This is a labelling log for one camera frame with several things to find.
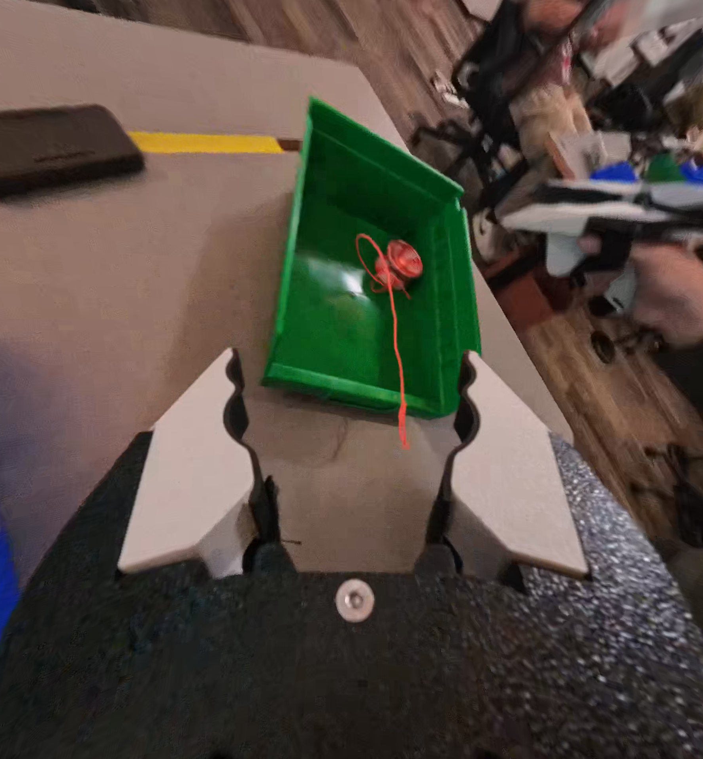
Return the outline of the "white desk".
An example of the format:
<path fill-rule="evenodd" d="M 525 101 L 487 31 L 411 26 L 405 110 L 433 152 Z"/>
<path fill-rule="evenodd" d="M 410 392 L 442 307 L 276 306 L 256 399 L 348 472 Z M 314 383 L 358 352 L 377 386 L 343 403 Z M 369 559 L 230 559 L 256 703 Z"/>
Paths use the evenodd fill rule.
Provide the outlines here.
<path fill-rule="evenodd" d="M 299 135 L 310 94 L 400 143 L 335 62 L 34 2 L 0 2 L 0 110 L 106 106 L 130 130 Z M 246 442 L 304 572 L 409 573 L 451 417 L 409 420 L 260 386 L 299 158 L 149 156 L 136 178 L 0 202 L 0 507 L 21 577 L 135 433 L 238 349 Z"/>

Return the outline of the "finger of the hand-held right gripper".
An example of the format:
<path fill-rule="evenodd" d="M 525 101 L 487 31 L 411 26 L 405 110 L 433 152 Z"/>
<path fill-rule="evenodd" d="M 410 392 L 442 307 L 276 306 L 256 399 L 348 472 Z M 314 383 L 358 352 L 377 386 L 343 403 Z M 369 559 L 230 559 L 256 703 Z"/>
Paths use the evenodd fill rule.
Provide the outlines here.
<path fill-rule="evenodd" d="M 539 185 L 540 203 L 626 202 L 671 212 L 703 211 L 703 184 L 552 179 Z"/>
<path fill-rule="evenodd" d="M 516 231 L 573 235 L 581 234 L 591 219 L 664 223 L 685 216 L 687 215 L 675 210 L 660 210 L 629 202 L 534 203 L 500 218 L 500 226 Z"/>

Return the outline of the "cardboard box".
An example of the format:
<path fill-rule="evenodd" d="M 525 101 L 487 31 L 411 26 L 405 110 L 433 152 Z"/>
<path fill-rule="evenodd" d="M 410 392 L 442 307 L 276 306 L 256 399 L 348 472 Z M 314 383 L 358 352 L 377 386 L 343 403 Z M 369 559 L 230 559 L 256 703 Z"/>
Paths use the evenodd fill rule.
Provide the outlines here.
<path fill-rule="evenodd" d="M 544 289 L 546 280 L 536 270 L 493 289 L 498 305 L 517 335 L 522 336 L 557 316 L 553 300 Z"/>

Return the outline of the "black object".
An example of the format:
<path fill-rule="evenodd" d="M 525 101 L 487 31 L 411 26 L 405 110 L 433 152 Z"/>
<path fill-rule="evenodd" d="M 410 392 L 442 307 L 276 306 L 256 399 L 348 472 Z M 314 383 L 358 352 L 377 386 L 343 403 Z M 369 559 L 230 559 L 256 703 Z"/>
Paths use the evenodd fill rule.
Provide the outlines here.
<path fill-rule="evenodd" d="M 0 199 L 144 169 L 143 154 L 104 106 L 0 111 Z"/>

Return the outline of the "person's right hand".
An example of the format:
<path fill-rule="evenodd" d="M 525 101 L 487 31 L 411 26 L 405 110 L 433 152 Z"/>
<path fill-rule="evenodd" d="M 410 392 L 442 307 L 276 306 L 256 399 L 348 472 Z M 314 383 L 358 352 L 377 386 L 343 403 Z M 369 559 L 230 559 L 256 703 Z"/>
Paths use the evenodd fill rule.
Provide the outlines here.
<path fill-rule="evenodd" d="M 633 295 L 622 313 L 669 347 L 703 342 L 703 262 L 678 244 L 634 242 L 625 267 Z"/>

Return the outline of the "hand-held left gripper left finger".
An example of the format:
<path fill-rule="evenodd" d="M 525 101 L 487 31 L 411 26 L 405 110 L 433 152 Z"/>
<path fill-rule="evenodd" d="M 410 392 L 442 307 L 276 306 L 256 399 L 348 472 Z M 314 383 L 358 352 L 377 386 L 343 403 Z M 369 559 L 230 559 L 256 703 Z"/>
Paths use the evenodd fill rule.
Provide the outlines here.
<path fill-rule="evenodd" d="M 263 484 L 243 441 L 248 416 L 237 349 L 218 356 L 157 420 L 117 569 L 139 574 L 197 561 L 212 578 L 243 574 Z"/>

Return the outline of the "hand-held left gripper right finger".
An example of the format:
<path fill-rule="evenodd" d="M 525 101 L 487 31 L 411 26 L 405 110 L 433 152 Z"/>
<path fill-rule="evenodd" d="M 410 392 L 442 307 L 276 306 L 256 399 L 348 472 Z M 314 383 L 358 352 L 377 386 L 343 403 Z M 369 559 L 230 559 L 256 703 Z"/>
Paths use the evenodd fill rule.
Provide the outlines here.
<path fill-rule="evenodd" d="M 448 454 L 432 509 L 432 542 L 462 574 L 498 580 L 513 566 L 586 580 L 584 554 L 552 432 L 475 351 L 465 351 Z"/>

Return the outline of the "green plastic bin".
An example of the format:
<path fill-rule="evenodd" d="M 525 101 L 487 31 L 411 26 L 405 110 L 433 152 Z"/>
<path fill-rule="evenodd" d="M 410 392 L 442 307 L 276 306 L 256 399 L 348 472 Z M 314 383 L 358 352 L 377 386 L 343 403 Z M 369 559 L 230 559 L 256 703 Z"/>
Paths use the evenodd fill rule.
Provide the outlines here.
<path fill-rule="evenodd" d="M 396 413 L 400 376 L 386 291 L 373 293 L 356 237 L 409 243 L 424 272 L 394 295 L 407 413 L 459 403 L 465 351 L 481 351 L 463 188 L 329 104 L 309 100 L 265 386 Z"/>

